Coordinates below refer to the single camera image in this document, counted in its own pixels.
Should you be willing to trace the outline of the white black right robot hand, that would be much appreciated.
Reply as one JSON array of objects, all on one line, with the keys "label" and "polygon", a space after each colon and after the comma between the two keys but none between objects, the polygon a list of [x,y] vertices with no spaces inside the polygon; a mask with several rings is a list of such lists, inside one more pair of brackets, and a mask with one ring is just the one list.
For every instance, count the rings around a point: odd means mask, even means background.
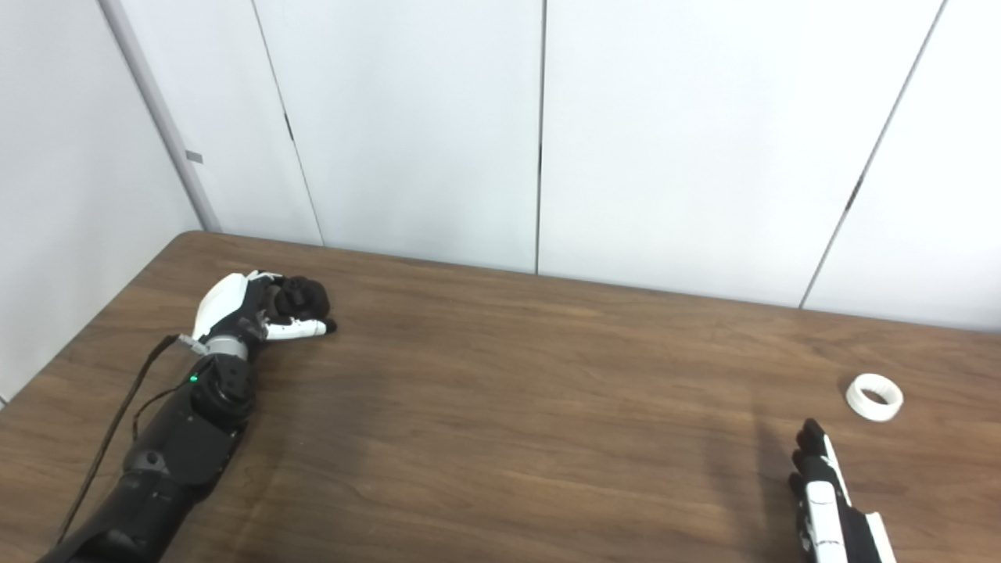
[{"label": "white black right robot hand", "polygon": [[788,484],[796,499],[796,528],[807,562],[896,562],[884,519],[854,506],[833,443],[806,419],[791,454]]}]

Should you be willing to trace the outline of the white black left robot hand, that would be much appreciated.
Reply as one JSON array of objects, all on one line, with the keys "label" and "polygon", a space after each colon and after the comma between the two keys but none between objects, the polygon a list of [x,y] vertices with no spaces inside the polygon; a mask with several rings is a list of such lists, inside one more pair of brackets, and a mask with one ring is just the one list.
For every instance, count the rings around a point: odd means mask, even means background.
[{"label": "white black left robot hand", "polygon": [[270,271],[232,272],[201,300],[191,339],[207,355],[247,359],[266,342],[335,334],[320,282]]}]

